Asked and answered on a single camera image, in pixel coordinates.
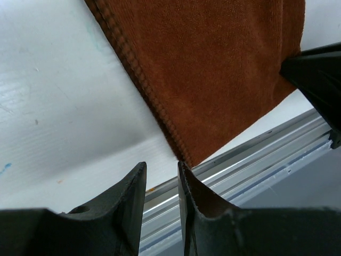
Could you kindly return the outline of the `brown towel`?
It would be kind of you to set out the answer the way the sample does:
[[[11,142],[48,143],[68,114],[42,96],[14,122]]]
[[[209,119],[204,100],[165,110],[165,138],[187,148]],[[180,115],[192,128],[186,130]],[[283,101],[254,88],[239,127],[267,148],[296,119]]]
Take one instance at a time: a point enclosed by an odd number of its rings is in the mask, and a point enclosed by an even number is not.
[[[194,167],[289,96],[304,1],[87,1],[176,157]]]

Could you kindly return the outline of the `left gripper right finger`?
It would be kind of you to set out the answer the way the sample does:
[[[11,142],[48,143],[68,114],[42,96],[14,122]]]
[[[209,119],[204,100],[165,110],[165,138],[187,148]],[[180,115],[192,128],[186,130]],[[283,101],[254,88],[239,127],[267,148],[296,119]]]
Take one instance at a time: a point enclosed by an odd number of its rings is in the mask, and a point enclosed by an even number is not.
[[[178,163],[185,255],[340,255],[340,210],[240,208]]]

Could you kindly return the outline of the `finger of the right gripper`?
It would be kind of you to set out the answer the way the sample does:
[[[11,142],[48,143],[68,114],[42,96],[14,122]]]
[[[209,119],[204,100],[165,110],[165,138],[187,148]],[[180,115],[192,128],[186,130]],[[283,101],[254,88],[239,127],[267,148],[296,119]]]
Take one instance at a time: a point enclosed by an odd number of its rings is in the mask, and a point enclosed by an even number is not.
[[[340,43],[285,60],[280,74],[303,93],[331,127],[331,148],[340,147]]]

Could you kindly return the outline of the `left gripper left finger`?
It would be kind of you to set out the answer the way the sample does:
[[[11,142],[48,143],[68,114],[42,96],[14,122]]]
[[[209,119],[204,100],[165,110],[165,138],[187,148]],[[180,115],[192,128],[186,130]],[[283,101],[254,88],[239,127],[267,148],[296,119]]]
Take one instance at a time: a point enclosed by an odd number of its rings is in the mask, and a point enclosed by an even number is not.
[[[138,255],[147,165],[69,213],[1,211],[1,255]]]

